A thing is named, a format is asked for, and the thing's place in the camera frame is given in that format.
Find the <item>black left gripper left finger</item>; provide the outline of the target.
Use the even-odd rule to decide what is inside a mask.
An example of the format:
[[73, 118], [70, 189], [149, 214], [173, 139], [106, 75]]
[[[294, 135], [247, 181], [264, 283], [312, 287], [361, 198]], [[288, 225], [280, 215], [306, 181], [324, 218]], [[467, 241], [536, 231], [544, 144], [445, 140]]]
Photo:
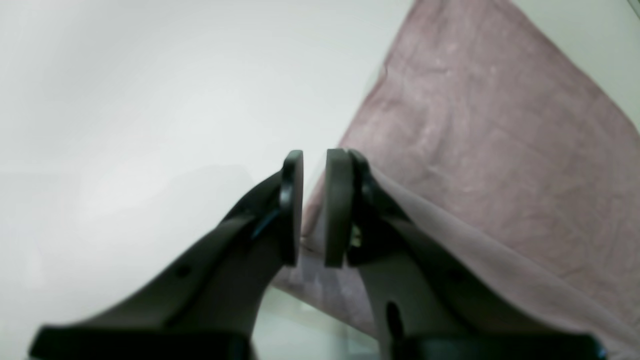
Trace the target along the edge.
[[254, 360], [266, 289], [297, 264], [304, 157], [247, 192], [220, 223], [120, 303], [71, 325], [45, 325], [31, 360]]

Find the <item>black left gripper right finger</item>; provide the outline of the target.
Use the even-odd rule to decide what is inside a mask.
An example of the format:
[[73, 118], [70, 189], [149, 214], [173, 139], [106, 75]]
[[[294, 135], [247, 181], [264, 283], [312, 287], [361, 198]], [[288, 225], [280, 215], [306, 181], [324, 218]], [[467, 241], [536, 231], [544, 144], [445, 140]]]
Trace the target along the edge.
[[325, 265], [358, 271], [385, 360], [605, 360], [592, 335], [544, 325], [411, 220], [356, 150], [329, 149]]

